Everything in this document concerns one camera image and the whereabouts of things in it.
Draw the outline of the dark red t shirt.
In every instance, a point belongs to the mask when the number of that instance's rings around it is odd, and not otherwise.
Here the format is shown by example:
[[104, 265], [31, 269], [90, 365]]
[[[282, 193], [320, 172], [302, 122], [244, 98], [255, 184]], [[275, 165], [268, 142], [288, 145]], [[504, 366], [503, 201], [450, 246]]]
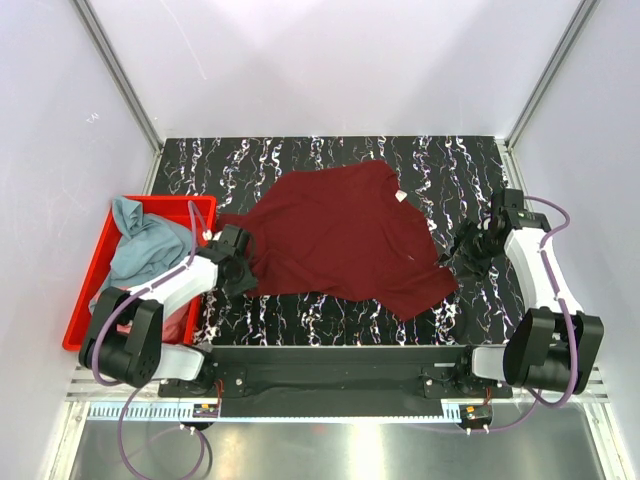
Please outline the dark red t shirt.
[[398, 191], [395, 171], [382, 160], [294, 171], [248, 213], [219, 215], [216, 227], [230, 224], [252, 234], [257, 295], [375, 299], [408, 321], [458, 284], [437, 263], [425, 216], [398, 199]]

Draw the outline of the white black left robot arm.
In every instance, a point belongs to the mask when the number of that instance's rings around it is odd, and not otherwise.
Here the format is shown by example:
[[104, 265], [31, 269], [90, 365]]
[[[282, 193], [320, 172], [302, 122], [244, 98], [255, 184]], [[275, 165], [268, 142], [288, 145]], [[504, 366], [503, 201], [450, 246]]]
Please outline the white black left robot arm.
[[203, 247], [161, 276], [129, 290], [105, 289], [98, 297], [79, 351], [79, 363], [103, 386], [142, 388], [152, 381], [179, 380], [196, 396], [215, 386], [216, 372], [206, 354], [192, 346], [169, 344], [163, 327], [193, 299], [212, 290], [228, 297], [258, 285], [250, 270], [253, 236], [225, 226]]

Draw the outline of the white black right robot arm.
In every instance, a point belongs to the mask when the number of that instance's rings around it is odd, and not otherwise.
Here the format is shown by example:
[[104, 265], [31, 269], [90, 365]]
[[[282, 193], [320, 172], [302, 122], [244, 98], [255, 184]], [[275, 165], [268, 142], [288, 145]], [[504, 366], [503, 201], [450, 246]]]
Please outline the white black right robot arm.
[[495, 192], [487, 217], [467, 220], [439, 258], [459, 280], [485, 278], [495, 258], [511, 264], [521, 290], [524, 316], [503, 346], [473, 346], [454, 371], [454, 384], [476, 396], [489, 383], [523, 388], [540, 404], [564, 406], [588, 383], [603, 337], [602, 320], [587, 314], [570, 292], [553, 249], [552, 227], [543, 213], [527, 209], [518, 189]]

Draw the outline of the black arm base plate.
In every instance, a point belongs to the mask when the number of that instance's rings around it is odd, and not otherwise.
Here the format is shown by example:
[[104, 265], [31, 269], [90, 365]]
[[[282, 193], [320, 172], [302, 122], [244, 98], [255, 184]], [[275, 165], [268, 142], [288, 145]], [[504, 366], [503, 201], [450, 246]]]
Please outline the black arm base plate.
[[502, 400], [503, 380], [471, 374], [465, 346], [214, 346], [198, 380], [169, 380], [167, 398], [220, 401], [222, 420], [456, 422], [445, 400]]

